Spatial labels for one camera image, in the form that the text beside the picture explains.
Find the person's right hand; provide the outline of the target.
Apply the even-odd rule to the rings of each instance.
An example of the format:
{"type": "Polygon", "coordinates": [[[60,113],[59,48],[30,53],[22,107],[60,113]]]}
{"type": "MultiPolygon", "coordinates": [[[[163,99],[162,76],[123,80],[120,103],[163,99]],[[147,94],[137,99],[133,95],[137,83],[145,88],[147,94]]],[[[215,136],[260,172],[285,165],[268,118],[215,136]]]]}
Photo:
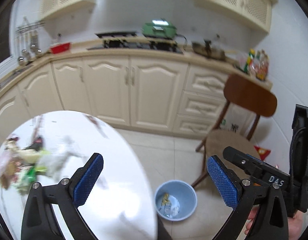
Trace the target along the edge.
{"type": "Polygon", "coordinates": [[[247,218],[246,239],[308,239],[308,228],[302,234],[303,215],[296,211],[290,218],[282,204],[261,204],[247,218]]]}

